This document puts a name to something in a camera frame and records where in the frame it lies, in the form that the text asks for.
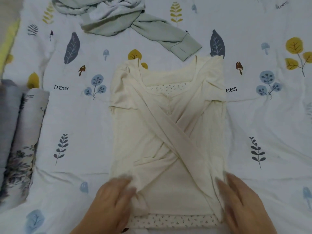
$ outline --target sleeve cuff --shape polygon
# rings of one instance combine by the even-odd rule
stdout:
[[[182,61],[185,61],[199,49],[201,49],[201,45],[193,39],[189,34],[185,35],[182,42],[173,46],[170,51],[180,58]]]

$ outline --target blue leaf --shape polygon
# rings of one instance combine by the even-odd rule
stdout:
[[[211,56],[225,56],[225,46],[222,38],[213,30],[210,38],[210,55]]]
[[[268,92],[266,86],[264,85],[257,86],[256,91],[257,91],[257,94],[261,96],[267,95],[267,92]]]
[[[72,37],[67,45],[66,53],[64,56],[64,63],[71,63],[78,55],[80,48],[80,41],[75,32],[72,33]]]
[[[106,92],[106,86],[101,85],[101,86],[98,87],[98,93],[99,94],[103,94],[105,92]]]
[[[85,95],[92,95],[91,87],[86,88],[83,92],[85,93]]]
[[[273,90],[279,92],[282,89],[282,85],[280,83],[274,83]]]
[[[308,187],[303,187],[303,198],[304,199],[312,199],[311,191]]]
[[[265,70],[261,72],[259,77],[262,83],[265,83],[265,84],[271,84],[275,80],[274,73],[270,70]]]
[[[96,75],[92,78],[91,84],[94,85],[94,86],[100,85],[100,84],[103,82],[103,80],[104,80],[103,75],[101,75],[101,74],[96,74]]]
[[[195,4],[193,4],[193,6],[192,6],[192,10],[197,14],[197,7],[196,7],[196,5]]]
[[[25,224],[26,234],[34,233],[44,222],[44,216],[39,209],[31,211],[27,216],[27,221]]]
[[[84,193],[89,193],[89,189],[88,189],[88,182],[83,182],[80,185],[80,191],[84,192]]]

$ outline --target bed sheet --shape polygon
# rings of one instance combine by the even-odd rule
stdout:
[[[33,184],[24,204],[0,215],[3,233],[22,233],[33,211],[43,221],[32,233],[68,233],[108,180],[109,88],[118,64],[135,54],[149,70],[173,70],[194,58],[181,62],[132,29],[112,37],[84,33],[79,17],[51,14],[49,1],[24,0],[14,61],[3,75],[27,89],[35,73],[38,87],[50,91]],[[259,194],[278,233],[311,233],[312,0],[145,2],[147,13],[188,31],[203,46],[197,55],[225,53],[228,169]],[[38,28],[35,35],[27,34],[30,24]],[[78,54],[66,61],[68,46],[78,45]],[[92,85],[93,77],[100,77],[105,92]]]

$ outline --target finger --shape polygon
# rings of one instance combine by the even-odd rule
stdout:
[[[119,194],[126,188],[126,186],[131,182],[130,178],[114,178],[109,181],[109,201],[114,204],[119,198]]]
[[[123,196],[116,203],[117,213],[122,213],[130,205],[131,198],[136,194],[136,188],[131,187],[125,190]]]
[[[223,181],[217,180],[217,184],[224,202],[230,205],[230,207],[234,210],[234,213],[236,213],[236,211],[243,206],[240,199],[237,197],[235,192]]]
[[[228,206],[225,207],[225,221],[228,224],[232,233],[239,234],[239,229],[238,229],[238,226],[236,223],[236,218],[235,218],[234,212]]]
[[[246,205],[248,203],[248,200],[250,200],[251,194],[254,195],[255,192],[251,188],[249,188],[249,186],[246,185],[244,181],[242,181],[240,178],[233,174],[228,173],[227,179],[231,189],[236,192],[242,204]]]
[[[116,228],[117,233],[122,233],[123,229],[127,226],[129,222],[130,214],[131,214],[131,209],[127,209],[127,211],[124,213],[120,222],[117,225],[117,228]]]

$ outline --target dark gray leaf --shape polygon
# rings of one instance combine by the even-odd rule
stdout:
[[[220,35],[213,30],[213,34],[210,38],[210,55],[211,56],[225,56],[225,46]]]
[[[67,45],[66,53],[64,56],[64,63],[71,63],[78,55],[80,48],[80,40],[75,32],[72,33],[72,37]]]

